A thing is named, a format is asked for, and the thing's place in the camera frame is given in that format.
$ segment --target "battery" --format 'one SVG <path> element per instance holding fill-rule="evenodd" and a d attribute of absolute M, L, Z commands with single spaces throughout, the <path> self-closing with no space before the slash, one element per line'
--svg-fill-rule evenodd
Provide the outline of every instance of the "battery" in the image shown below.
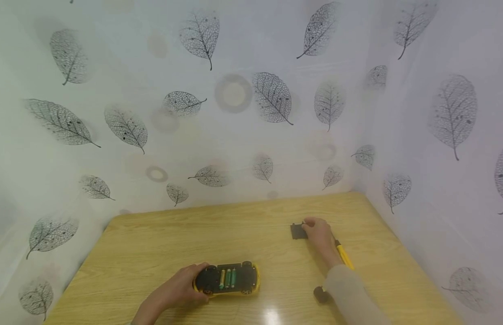
<path fill-rule="evenodd" d="M 221 271 L 221 280 L 219 281 L 219 289 L 224 288 L 224 275 L 226 274 L 226 270 Z"/>
<path fill-rule="evenodd" d="M 226 270 L 226 279 L 224 280 L 224 287 L 229 288 L 231 282 L 231 270 Z"/>
<path fill-rule="evenodd" d="M 232 288 L 235 288 L 235 281 L 237 280 L 237 270 L 235 270 L 235 268 L 233 268 L 233 270 L 231 270 L 231 287 Z"/>

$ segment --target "toy car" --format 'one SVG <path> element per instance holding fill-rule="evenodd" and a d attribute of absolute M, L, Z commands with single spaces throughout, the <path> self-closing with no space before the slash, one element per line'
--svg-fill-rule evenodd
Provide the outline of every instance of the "toy car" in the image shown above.
<path fill-rule="evenodd" d="M 197 274 L 193 286 L 210 297 L 223 294 L 251 295 L 260 287 L 260 274 L 258 267 L 248 260 L 242 264 L 210 265 Z"/>

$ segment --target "beige sleeve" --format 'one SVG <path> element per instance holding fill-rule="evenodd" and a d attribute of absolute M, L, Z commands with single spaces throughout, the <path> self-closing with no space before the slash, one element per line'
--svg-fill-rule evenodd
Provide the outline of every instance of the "beige sleeve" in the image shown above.
<path fill-rule="evenodd" d="M 358 274 L 347 266 L 337 265 L 330 269 L 323 287 L 333 297 L 348 325 L 391 324 L 368 296 Z"/>

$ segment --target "wooden table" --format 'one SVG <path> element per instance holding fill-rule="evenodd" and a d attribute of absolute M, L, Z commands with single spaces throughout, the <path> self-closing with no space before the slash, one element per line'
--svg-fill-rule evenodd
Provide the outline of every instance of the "wooden table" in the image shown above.
<path fill-rule="evenodd" d="M 46 325 L 124 325 L 179 268 L 244 260 L 261 269 L 258 295 L 171 309 L 156 324 L 345 324 L 332 301 L 316 302 L 326 270 L 306 240 L 291 238 L 289 225 L 309 215 L 330 223 L 393 324 L 461 323 L 365 196 L 344 193 L 118 216 Z"/>

